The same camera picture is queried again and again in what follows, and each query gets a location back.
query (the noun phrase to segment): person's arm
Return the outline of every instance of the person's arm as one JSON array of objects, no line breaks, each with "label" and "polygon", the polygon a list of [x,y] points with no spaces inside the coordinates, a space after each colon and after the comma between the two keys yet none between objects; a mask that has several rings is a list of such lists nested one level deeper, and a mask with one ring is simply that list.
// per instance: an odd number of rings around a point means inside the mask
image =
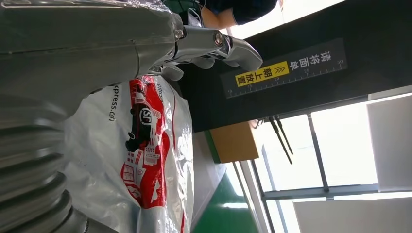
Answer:
[{"label": "person's arm", "polygon": [[204,7],[202,9],[203,24],[207,28],[224,29],[236,25],[235,18],[233,17],[233,9],[224,10],[217,15]]}]

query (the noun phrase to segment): cardboard box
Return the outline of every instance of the cardboard box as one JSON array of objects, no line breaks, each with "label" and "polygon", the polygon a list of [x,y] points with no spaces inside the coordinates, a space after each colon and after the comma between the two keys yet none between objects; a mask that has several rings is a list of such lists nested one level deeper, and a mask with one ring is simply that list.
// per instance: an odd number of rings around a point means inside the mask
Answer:
[{"label": "cardboard box", "polygon": [[257,159],[263,140],[258,121],[252,120],[210,130],[221,163]]}]

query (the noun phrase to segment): black sign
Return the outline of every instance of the black sign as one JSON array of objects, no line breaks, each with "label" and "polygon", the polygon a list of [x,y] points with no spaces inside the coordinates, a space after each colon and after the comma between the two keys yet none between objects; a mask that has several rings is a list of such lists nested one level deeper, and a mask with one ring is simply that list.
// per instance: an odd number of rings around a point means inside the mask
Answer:
[{"label": "black sign", "polygon": [[[264,61],[256,72],[237,70],[225,73],[221,80],[226,98],[233,98],[346,68],[343,40],[338,38]],[[257,73],[264,76],[260,79],[254,76],[252,82],[247,82]]]}]

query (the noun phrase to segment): sf express bag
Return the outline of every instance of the sf express bag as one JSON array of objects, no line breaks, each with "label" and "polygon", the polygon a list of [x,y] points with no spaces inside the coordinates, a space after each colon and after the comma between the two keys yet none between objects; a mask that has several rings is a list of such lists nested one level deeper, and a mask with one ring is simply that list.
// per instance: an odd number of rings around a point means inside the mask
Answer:
[{"label": "sf express bag", "polygon": [[160,76],[109,86],[65,123],[73,206],[120,233],[188,233],[193,149],[187,102]]}]

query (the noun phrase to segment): silver metal joint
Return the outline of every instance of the silver metal joint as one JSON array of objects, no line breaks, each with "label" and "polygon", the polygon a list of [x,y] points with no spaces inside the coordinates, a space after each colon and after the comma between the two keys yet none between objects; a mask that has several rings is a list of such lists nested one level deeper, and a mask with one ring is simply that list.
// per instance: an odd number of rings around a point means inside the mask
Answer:
[{"label": "silver metal joint", "polygon": [[223,43],[223,35],[222,35],[222,33],[216,32],[216,33],[215,33],[215,36],[214,36],[214,40],[215,40],[215,44],[216,44],[217,46],[222,45],[222,43]]}]

